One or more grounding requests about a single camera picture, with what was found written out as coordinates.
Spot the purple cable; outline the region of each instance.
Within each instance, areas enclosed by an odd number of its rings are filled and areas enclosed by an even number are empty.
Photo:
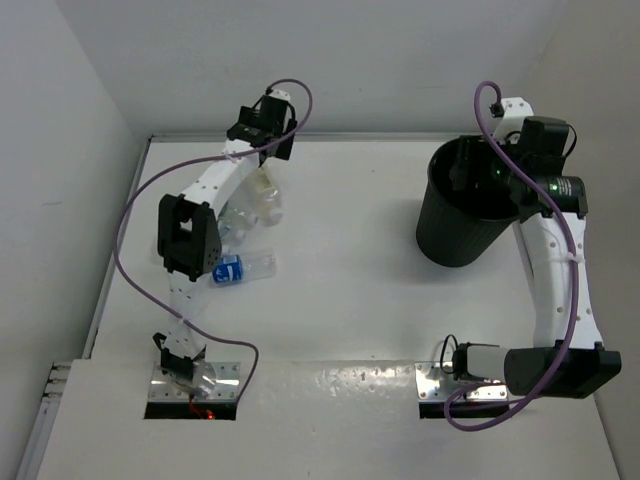
[[[151,177],[149,180],[147,180],[140,188],[138,188],[133,193],[133,195],[131,195],[131,198],[129,198],[129,200],[125,204],[124,209],[122,211],[122,214],[120,216],[120,219],[118,220],[118,228],[116,229],[116,234],[115,234],[114,241],[113,241],[113,260],[114,260],[114,262],[116,264],[116,268],[118,269],[118,271],[120,272],[122,277],[125,279],[125,281],[129,285],[131,285],[135,290],[137,290],[138,293],[140,293],[144,297],[148,298],[149,300],[151,300],[153,303],[155,303],[159,307],[165,309],[167,312],[169,312],[171,315],[176,317],[178,320],[182,320],[182,322],[187,327],[189,327],[191,330],[193,330],[194,332],[198,333],[199,335],[203,336],[204,338],[206,338],[208,340],[212,340],[212,341],[217,342],[217,343],[223,343],[223,344],[226,344],[226,345],[239,345],[239,346],[247,347],[247,348],[250,348],[250,349],[253,350],[253,352],[255,354],[254,360],[253,360],[253,365],[251,366],[251,370],[249,371],[249,375],[247,376],[247,381],[244,382],[244,385],[242,386],[242,389],[240,389],[240,393],[238,394],[237,400],[236,400],[237,402],[239,402],[240,398],[242,398],[242,395],[244,394],[245,390],[249,386],[249,382],[251,382],[251,379],[253,378],[253,374],[255,373],[256,368],[258,366],[258,360],[260,359],[260,352],[258,351],[258,347],[256,347],[254,344],[249,343],[249,342],[242,342],[242,341],[239,341],[239,340],[227,340],[225,338],[216,337],[214,335],[211,335],[210,333],[205,332],[204,330],[200,329],[199,327],[197,327],[196,325],[191,323],[190,320],[185,319],[180,314],[180,312],[174,310],[169,305],[164,303],[162,300],[160,300],[159,298],[156,298],[151,293],[147,292],[144,288],[142,288],[140,285],[138,285],[129,276],[129,274],[125,271],[124,267],[122,266],[122,262],[120,261],[120,230],[122,228],[122,224],[124,223],[125,219],[127,218],[127,215],[129,214],[129,212],[131,210],[131,207],[133,206],[133,202],[136,201],[136,199],[140,196],[140,194],[143,191],[145,191],[149,187],[149,185],[151,185],[153,182],[158,180],[160,177],[164,177],[165,175],[173,172],[174,170],[178,170],[179,168],[183,168],[183,167],[188,167],[190,165],[197,165],[197,164],[200,164],[200,163],[207,163],[207,162],[218,162],[218,161],[221,161],[221,160],[227,160],[229,157],[231,157],[231,158],[239,158],[239,157],[244,157],[244,156],[247,156],[247,155],[253,155],[254,153],[260,153],[260,152],[265,151],[265,150],[270,150],[271,148],[279,145],[280,143],[284,142],[285,140],[291,138],[296,133],[298,133],[300,131],[300,129],[305,125],[305,123],[307,123],[307,120],[309,120],[309,116],[311,115],[311,110],[313,109],[313,95],[311,94],[311,90],[309,89],[309,87],[306,84],[304,84],[300,80],[296,80],[295,78],[283,78],[281,80],[273,82],[271,85],[269,85],[267,87],[267,90],[270,90],[273,87],[275,87],[276,85],[280,85],[280,84],[283,84],[283,83],[293,83],[293,84],[299,85],[307,93],[307,97],[309,99],[309,106],[307,107],[307,112],[304,114],[304,117],[302,117],[302,120],[300,120],[300,123],[298,123],[298,125],[292,131],[290,131],[286,135],[282,136],[278,140],[275,140],[275,141],[273,141],[273,142],[271,142],[268,145],[265,145],[263,147],[258,147],[258,148],[254,148],[252,150],[247,150],[247,151],[244,151],[244,152],[236,152],[236,153],[231,153],[231,154],[227,154],[227,155],[215,155],[213,157],[196,158],[194,160],[188,160],[186,162],[177,163],[177,164],[175,164],[175,165],[173,165],[173,166],[171,166],[171,167],[169,167],[169,168],[167,168],[165,170],[162,170],[159,173],[156,173],[153,177]]]
[[[520,178],[520,180],[522,180],[528,187],[530,187],[533,191],[535,191],[542,198],[542,200],[544,200],[544,203],[546,203],[549,206],[549,208],[551,208],[551,210],[555,215],[555,219],[560,224],[560,229],[562,230],[562,233],[564,234],[564,237],[567,240],[567,249],[571,254],[575,255],[576,245],[573,239],[573,235],[571,234],[571,228],[569,227],[567,220],[564,218],[564,215],[560,210],[560,207],[556,205],[556,203],[549,196],[549,194],[547,194],[547,192],[545,192],[542,188],[538,186],[535,180],[531,179],[509,158],[509,156],[506,153],[504,153],[504,151],[500,148],[500,145],[498,145],[498,142],[496,142],[494,138],[491,136],[491,132],[489,132],[489,128],[487,127],[487,124],[485,123],[484,118],[482,117],[482,112],[480,111],[480,94],[482,93],[482,90],[485,87],[493,88],[493,90],[496,92],[496,97],[497,97],[496,101],[498,103],[502,100],[502,91],[500,90],[500,87],[495,82],[484,81],[480,83],[480,85],[478,85],[478,87],[476,88],[476,93],[473,98],[473,109],[476,115],[476,121],[478,122],[478,126],[482,131],[482,135],[484,135],[484,138],[487,141],[487,143],[491,145],[491,148],[493,148],[496,154],[513,171],[513,173],[515,173],[516,176]],[[558,371],[558,368],[560,368],[560,364],[562,363],[565,356],[567,355],[567,352],[569,351],[569,346],[571,345],[571,339],[573,338],[573,332],[575,331],[576,321],[578,317],[578,292],[579,292],[578,264],[576,262],[571,262],[569,267],[571,272],[571,309],[569,311],[569,323],[567,325],[567,333],[564,336],[562,346],[558,350],[556,358],[553,359],[553,362],[551,363],[551,366],[549,367],[549,369],[544,373],[542,378],[538,381],[538,383],[533,387],[533,389],[531,389],[531,391],[524,398],[515,401],[516,403],[515,407],[511,408],[508,412],[505,412],[499,417],[493,418],[485,423],[480,423],[477,425],[463,425],[461,423],[456,422],[451,416],[450,409],[451,409],[452,403],[456,399],[460,398],[465,393],[468,393],[486,384],[467,385],[457,390],[449,398],[447,398],[447,400],[444,403],[444,416],[447,419],[447,421],[451,425],[453,425],[455,428],[457,428],[458,430],[462,430],[464,432],[478,432],[481,430],[486,430],[487,428],[495,427],[496,425],[500,425],[502,422],[516,415],[523,408],[529,405],[531,401],[533,401],[536,397],[538,397],[542,389],[547,386],[549,381],[556,374],[556,372]]]

